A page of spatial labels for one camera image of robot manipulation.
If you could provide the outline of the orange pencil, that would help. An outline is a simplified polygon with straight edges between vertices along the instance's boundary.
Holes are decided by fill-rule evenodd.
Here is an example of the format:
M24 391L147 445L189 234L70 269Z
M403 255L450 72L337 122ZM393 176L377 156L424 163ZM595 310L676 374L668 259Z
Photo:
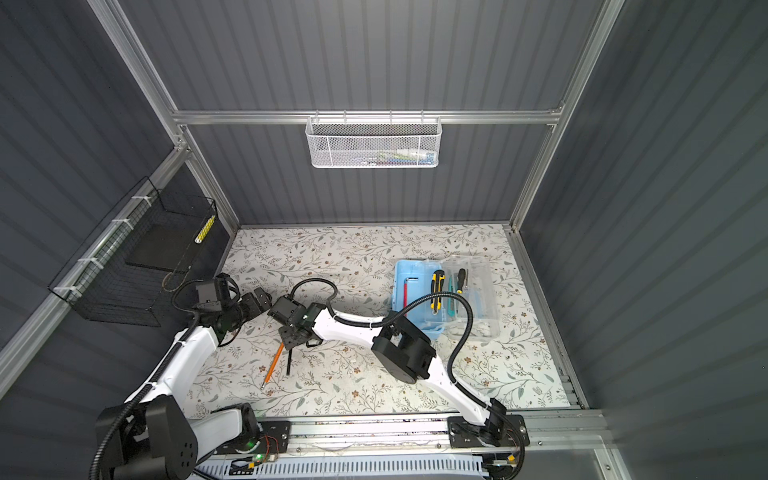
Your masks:
M282 353L284 351L284 348L285 348L285 345L284 345L284 343L281 342L279 344L278 348L277 348L277 351L276 351L275 355L272 358L272 361L271 361L271 364L270 364L268 370L266 371L266 375L265 375L264 380L262 382L262 387L266 386L269 383L269 381L271 380L271 378L273 377L274 372L275 372L275 370L277 368L278 362L279 362L279 360L280 360L280 358L282 356Z

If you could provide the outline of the red handled hex key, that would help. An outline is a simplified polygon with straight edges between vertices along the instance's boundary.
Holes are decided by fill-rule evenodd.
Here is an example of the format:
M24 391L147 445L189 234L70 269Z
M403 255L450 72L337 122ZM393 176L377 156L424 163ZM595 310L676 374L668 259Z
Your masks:
M403 281L403 302L402 307L408 307L412 301L416 300L421 294L421 278L409 276Z

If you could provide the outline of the yellow black utility knife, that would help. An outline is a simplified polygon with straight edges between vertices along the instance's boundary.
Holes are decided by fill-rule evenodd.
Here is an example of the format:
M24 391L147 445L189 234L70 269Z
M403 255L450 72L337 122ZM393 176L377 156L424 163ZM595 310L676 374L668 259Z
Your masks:
M439 296L439 293L443 291L444 282L445 282L445 271L442 269L435 270L432 274L431 290L430 290L430 293L433 294L433 297L431 298L431 303L430 303L430 308L433 315L437 315L442 308L442 297Z

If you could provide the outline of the black yellow screwdriver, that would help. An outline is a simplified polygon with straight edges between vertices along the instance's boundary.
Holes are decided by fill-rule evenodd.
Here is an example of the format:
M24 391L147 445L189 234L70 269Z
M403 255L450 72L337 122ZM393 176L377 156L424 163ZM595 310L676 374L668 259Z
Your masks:
M457 273L456 292L462 294L465 285L467 283L468 271L465 268L460 268Z

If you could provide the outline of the clear tool box lid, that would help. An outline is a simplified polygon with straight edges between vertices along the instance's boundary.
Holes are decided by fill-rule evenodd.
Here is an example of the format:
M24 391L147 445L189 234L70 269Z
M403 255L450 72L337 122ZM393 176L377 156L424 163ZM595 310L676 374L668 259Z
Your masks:
M492 268L487 259L477 256L451 256L441 262L446 273L445 291L456 292L457 273L468 271L467 283L461 294L473 311L471 340L490 341L500 335L500 314L492 279Z

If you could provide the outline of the blue plastic tool box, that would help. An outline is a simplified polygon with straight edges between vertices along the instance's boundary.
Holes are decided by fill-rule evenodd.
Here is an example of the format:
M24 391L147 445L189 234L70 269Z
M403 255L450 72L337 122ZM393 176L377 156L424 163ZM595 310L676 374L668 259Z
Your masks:
M400 311L415 300L432 293L435 273L445 276L445 271L438 261L398 260L394 269L391 310ZM410 310L406 318L435 341L444 330L445 300L427 300Z

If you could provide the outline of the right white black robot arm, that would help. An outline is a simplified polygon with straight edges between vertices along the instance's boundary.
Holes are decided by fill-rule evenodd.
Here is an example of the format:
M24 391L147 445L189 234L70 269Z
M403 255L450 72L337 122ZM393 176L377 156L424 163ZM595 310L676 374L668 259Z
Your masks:
M284 348L311 342L341 341L368 347L387 372L407 384L423 384L450 402L461 414L466 429L485 446L499 446L505 435L506 407L459 380L453 362L462 348L457 344L443 361L431 339L406 314L426 296L386 317L343 317L329 306L304 306L292 297L280 297L268 311L279 324Z

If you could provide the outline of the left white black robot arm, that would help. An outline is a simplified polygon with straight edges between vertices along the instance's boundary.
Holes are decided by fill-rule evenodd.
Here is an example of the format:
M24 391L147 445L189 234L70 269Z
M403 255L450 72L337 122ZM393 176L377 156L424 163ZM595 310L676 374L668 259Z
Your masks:
M268 457L266 436L252 407L234 404L190 420L179 403L210 355L228 345L246 322L268 311L272 297L261 288L242 293L227 274L192 280L197 300L170 349L123 404L104 409L95 425L97 449L91 479L186 479L223 445Z

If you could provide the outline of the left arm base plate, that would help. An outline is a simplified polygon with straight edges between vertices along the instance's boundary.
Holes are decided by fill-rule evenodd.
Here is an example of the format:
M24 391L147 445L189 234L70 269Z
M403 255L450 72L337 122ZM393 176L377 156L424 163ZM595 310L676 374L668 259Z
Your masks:
M278 455L288 449L292 424L289 421L261 421L260 432L230 440L213 451L214 455Z

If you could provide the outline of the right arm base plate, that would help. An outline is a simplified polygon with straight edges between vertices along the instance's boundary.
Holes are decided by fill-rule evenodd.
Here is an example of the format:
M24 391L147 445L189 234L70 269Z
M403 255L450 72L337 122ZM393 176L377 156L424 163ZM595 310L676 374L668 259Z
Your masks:
M461 416L447 419L449 442L452 448L528 447L530 438L521 415L489 418L485 425L472 425Z

